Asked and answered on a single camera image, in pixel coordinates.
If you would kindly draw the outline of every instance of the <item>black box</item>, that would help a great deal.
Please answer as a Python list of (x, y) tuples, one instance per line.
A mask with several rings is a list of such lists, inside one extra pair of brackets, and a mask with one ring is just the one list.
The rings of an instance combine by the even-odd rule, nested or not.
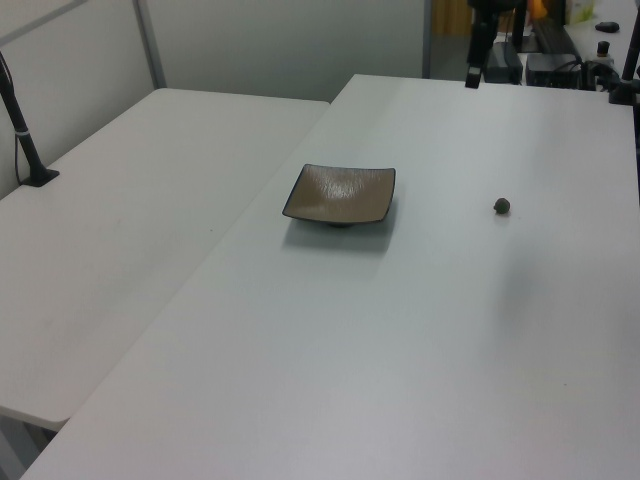
[(522, 81), (522, 62), (511, 43), (495, 43), (489, 52), (484, 81), (487, 83), (514, 83)]
[(527, 85), (578, 88), (580, 67), (575, 55), (532, 53), (527, 58)]

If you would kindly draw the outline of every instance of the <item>brown ceramic plate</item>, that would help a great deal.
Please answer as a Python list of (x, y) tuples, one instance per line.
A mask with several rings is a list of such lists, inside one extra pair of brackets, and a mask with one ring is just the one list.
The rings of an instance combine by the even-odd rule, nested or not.
[(282, 214), (298, 220), (348, 226), (387, 216), (396, 170), (305, 165)]

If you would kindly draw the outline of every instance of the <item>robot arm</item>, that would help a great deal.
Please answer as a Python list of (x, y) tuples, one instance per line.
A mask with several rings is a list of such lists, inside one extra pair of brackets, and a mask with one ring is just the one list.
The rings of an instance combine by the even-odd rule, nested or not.
[(498, 22), (502, 12), (516, 8), (526, 0), (467, 0), (475, 11), (475, 21), (471, 32), (471, 44), (467, 63), (467, 88), (478, 88), (482, 72), (487, 63), (489, 51), (498, 34)]

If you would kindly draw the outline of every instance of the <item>table surface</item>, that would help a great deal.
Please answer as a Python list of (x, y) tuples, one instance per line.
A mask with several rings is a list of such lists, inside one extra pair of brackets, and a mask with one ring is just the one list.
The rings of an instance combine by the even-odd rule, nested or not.
[[(603, 40), (609, 42), (611, 44), (609, 54), (613, 57), (615, 68), (622, 74), (637, 12), (638, 9), (633, 0), (600, 0), (596, 3), (593, 19), (567, 25), (565, 29), (583, 60), (586, 60), (588, 55), (595, 55), (598, 42)], [(599, 32), (595, 26), (600, 22), (617, 22), (620, 24), (620, 31)]]
[[(283, 217), (305, 163), (387, 220)], [(639, 287), (630, 108), (356, 76), (24, 479), (636, 478)]]
[(326, 103), (158, 90), (0, 202), (0, 414), (58, 429)]

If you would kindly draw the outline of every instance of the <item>gray partition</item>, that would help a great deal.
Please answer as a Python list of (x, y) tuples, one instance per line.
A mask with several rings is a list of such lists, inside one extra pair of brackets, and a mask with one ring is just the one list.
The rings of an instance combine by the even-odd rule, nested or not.
[[(0, 47), (45, 164), (153, 90), (132, 0), (79, 3)], [(13, 127), (2, 105), (0, 198), (16, 186)]]
[(430, 0), (139, 4), (172, 88), (331, 101), (355, 73), (428, 75)]

